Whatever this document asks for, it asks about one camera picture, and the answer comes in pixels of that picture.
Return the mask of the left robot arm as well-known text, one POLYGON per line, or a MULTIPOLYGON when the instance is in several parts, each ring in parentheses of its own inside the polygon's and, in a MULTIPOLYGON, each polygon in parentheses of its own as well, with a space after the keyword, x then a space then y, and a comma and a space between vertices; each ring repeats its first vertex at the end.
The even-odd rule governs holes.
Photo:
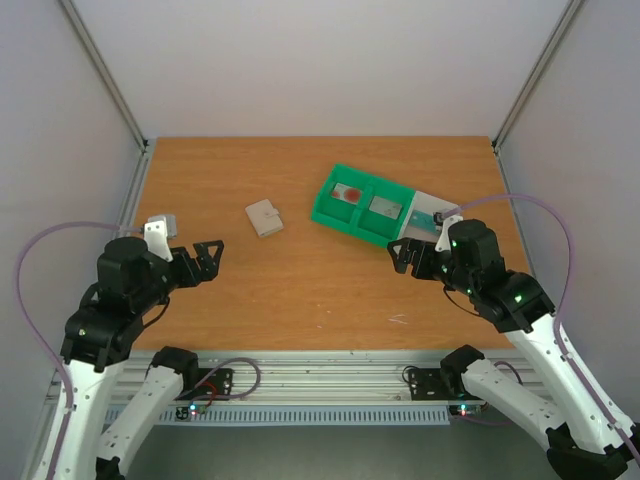
POLYGON ((121 237, 97 260, 97 281, 66 321, 55 355, 59 401, 35 478, 123 479, 157 415, 177 398, 195 395, 204 381, 196 353, 165 346, 157 352, 139 391, 103 428, 112 391, 135 341, 149 327, 145 315, 168 306, 177 289, 214 280, 224 244, 197 243, 154 251, 146 238, 121 237))

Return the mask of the beige leather card holder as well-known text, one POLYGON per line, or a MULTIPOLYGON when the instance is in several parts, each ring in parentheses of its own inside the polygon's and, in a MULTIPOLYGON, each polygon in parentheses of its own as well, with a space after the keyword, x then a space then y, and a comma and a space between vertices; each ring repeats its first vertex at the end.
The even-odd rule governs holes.
POLYGON ((260 238, 270 236, 284 229, 279 211, 268 199, 248 205, 245 208, 245 212, 260 238))

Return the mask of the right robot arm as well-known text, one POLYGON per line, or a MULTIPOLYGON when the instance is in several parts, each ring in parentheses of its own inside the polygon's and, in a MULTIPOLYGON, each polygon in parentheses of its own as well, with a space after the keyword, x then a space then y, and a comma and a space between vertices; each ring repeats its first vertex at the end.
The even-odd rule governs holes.
POLYGON ((607 396, 558 325, 554 304, 530 275, 509 270, 493 230, 445 221, 437 242, 388 244, 394 269, 465 294, 475 312, 523 355, 549 397, 505 376, 464 345, 440 362, 444 390, 477 397, 528 433, 562 479, 618 479, 639 458, 639 426, 607 396))

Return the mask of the teal credit card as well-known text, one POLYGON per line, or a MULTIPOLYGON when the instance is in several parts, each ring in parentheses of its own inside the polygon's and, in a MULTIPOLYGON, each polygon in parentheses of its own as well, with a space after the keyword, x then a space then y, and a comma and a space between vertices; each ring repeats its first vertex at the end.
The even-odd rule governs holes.
POLYGON ((432 214, 414 210, 409 218, 408 225, 412 228, 427 232, 429 234, 438 235, 441 227, 434 221, 432 214))

